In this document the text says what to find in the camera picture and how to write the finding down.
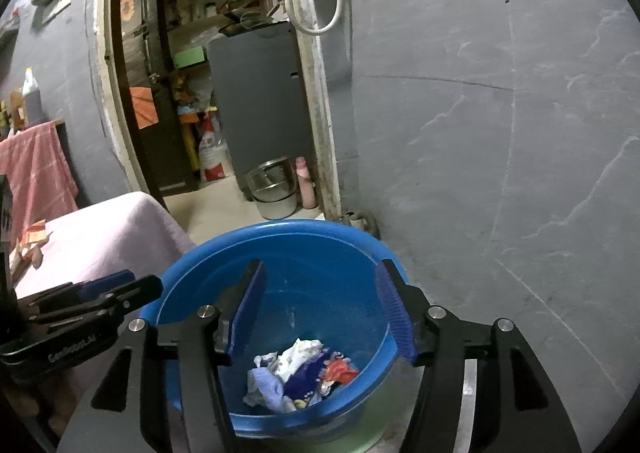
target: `tiled floor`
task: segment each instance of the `tiled floor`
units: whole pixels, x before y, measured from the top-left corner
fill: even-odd
[[[165,197],[169,213],[191,240],[200,245],[233,229],[265,220],[253,202],[244,200],[235,177],[212,182],[199,191]],[[319,209],[301,209],[291,218],[316,218]]]

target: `gray wall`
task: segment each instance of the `gray wall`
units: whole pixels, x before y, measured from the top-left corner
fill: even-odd
[[[6,47],[0,54],[2,99],[8,100],[11,90],[22,87],[24,71],[31,66],[47,116],[52,120],[65,120],[61,142],[68,146],[69,165],[80,189],[80,206],[128,191],[124,172],[102,132],[102,106],[92,91],[88,54],[91,50],[95,59],[94,0],[87,2],[88,34],[85,33],[84,0],[71,0],[66,10],[45,26],[42,9],[20,0],[24,5],[20,7],[20,32],[15,46]],[[9,6],[2,17],[8,17],[12,9],[13,6]],[[96,88],[99,87],[95,71],[94,80]]]
[[[512,318],[590,451],[640,379],[627,1],[348,0],[322,51],[346,207],[432,301]]]

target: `pink cloth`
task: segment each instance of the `pink cloth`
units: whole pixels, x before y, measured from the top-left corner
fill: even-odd
[[[78,186],[53,122],[27,128],[2,141],[0,175],[8,177],[14,197],[12,245],[31,224],[78,210]]]

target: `blue plastic tub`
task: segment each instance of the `blue plastic tub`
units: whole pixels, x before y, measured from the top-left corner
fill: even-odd
[[[359,418],[366,397],[390,370],[397,353],[374,286],[383,258],[396,262],[386,245],[352,227],[325,221],[292,220],[232,231],[183,256],[162,275],[164,292],[142,309],[156,324],[181,321],[212,303],[236,283],[252,258],[264,261],[267,290],[243,357],[220,368],[234,429],[245,437],[331,439]],[[242,402],[253,358],[282,352],[296,338],[319,339],[351,357],[361,373],[326,400],[285,415]],[[177,366],[168,372],[167,394],[179,407]]]

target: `white bottle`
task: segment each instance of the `white bottle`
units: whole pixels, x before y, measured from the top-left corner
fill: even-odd
[[[200,141],[198,152],[200,154],[201,181],[209,182],[234,174],[229,150],[222,137],[216,137],[208,113],[204,119],[204,135]]]
[[[40,97],[40,87],[33,76],[33,69],[29,67],[24,75],[24,85],[22,85],[22,97],[24,99],[24,124],[29,126],[39,125],[46,121],[42,111],[42,99]]]

